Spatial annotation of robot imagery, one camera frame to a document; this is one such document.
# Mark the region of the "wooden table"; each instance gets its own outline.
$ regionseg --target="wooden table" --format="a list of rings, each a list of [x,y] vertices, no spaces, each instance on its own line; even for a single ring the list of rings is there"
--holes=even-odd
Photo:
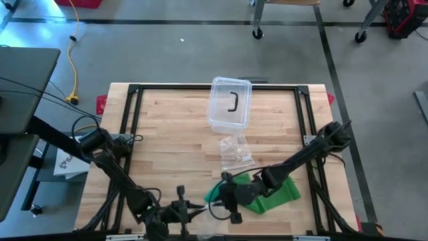
[[[316,126],[320,128],[332,121],[326,89],[324,85],[309,85],[309,89]],[[113,83],[110,86],[101,122],[101,126],[110,133],[119,132],[127,90],[128,84],[124,83]],[[144,90],[142,97],[136,134],[143,135],[144,140],[134,146],[131,178],[143,187],[160,188],[162,205],[177,199],[177,185],[185,185],[187,199],[195,204],[203,204],[206,193],[220,180],[219,141],[226,137],[213,133],[207,124],[209,90]],[[131,125],[132,110],[128,127]],[[293,93],[281,90],[253,91],[249,127],[244,134],[257,166],[282,162],[299,151],[302,148],[302,137]],[[328,157],[324,168],[332,203],[350,226],[357,229],[343,164],[334,157]],[[221,222],[218,233],[287,235],[315,230],[306,168],[300,167],[291,176],[302,194],[300,199],[263,215],[240,208],[243,223],[232,225],[230,222]],[[103,171],[91,164],[76,228],[87,224],[97,212],[106,198],[108,182],[109,178]],[[321,201],[320,207],[324,227],[327,227]],[[110,225],[115,211],[112,208]],[[202,218],[197,216],[188,225],[191,234],[197,233],[198,221]],[[134,233],[144,231],[144,225],[136,224],[126,205],[121,230],[125,228],[132,228]],[[170,225],[171,234],[179,232],[179,225]]]

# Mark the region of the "green plastic piece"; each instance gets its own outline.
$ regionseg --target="green plastic piece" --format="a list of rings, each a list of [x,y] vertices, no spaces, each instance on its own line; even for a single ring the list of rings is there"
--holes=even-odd
[[[233,180],[238,184],[247,184],[251,180],[248,173],[243,173],[237,177],[234,177]],[[219,188],[215,190],[210,190],[209,193],[205,196],[204,200],[208,202],[211,192],[213,192],[213,197],[211,201],[214,200],[219,195]],[[296,185],[294,185],[293,179],[288,177],[283,183],[282,187],[277,190],[274,194],[269,197],[260,196],[255,199],[251,204],[245,206],[245,208],[257,213],[263,214],[272,208],[278,207],[279,205],[285,204],[289,201],[299,199],[301,197],[299,190]]]

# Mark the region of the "floor stripe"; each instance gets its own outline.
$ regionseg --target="floor stripe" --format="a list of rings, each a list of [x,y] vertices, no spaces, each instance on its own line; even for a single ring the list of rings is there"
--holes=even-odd
[[[3,21],[0,23],[0,34],[3,33],[3,30],[5,30],[7,24],[13,18],[13,14],[15,13],[15,10],[18,8],[20,3],[21,3],[21,0],[16,0],[15,3],[13,4],[13,10],[9,11],[7,15],[3,18]]]
[[[75,19],[63,17],[26,18],[12,17],[12,23],[75,23]],[[240,20],[133,20],[133,19],[80,19],[86,24],[112,24],[112,25],[253,25],[253,21]],[[317,26],[317,21],[262,21],[260,25],[270,26]],[[324,27],[360,27],[359,22],[323,22]],[[372,23],[371,27],[386,27],[386,23]]]
[[[342,122],[345,123],[349,121],[349,115],[346,109],[342,89],[340,87],[339,78],[337,76],[336,66],[334,65],[332,53],[330,51],[330,46],[328,44],[326,30],[322,25],[320,8],[318,6],[314,6],[314,11],[315,11],[316,20],[319,23],[318,29],[320,31],[322,47],[324,49],[324,54],[326,56],[328,71],[330,72],[330,77],[332,79],[333,89],[334,89],[334,93],[336,95],[337,103],[339,106],[340,115],[342,117]],[[373,206],[370,190],[368,189],[366,175],[364,173],[364,169],[362,168],[360,153],[358,152],[358,147],[356,146],[352,125],[349,126],[348,131],[350,133],[350,136],[352,137],[351,143],[349,144],[350,154],[352,157],[352,162],[354,163],[356,179],[358,181],[358,185],[360,186],[362,202],[366,210],[367,220],[369,222],[377,222],[375,207]]]

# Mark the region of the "chair wheel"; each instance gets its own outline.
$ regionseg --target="chair wheel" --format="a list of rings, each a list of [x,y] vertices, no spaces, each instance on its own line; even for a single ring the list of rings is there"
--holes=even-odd
[[[367,32],[362,33],[361,37],[358,37],[358,33],[355,35],[355,42],[358,44],[361,44],[362,42],[366,41],[367,39]]]
[[[258,27],[257,34],[253,30],[253,37],[257,40],[261,39],[263,37],[263,31]]]
[[[355,0],[343,0],[343,6],[350,7],[354,4]]]
[[[10,4],[10,3],[5,3],[5,8],[6,8],[7,10],[12,10],[12,9],[13,9],[13,6],[12,6],[12,4]]]
[[[37,217],[37,215],[43,213],[41,210],[41,207],[38,205],[35,205],[35,204],[31,205],[31,209],[28,211],[33,213],[33,218],[35,218],[35,217]]]

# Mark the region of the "plastic bag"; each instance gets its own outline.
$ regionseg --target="plastic bag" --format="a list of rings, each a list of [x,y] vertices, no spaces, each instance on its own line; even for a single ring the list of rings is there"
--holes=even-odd
[[[254,165],[244,134],[220,140],[221,169],[223,171]]]
[[[226,217],[228,211],[224,206],[215,207],[211,203],[211,210],[218,217]],[[216,220],[208,210],[197,216],[197,239],[208,240],[212,236],[222,235],[221,224],[224,221]]]

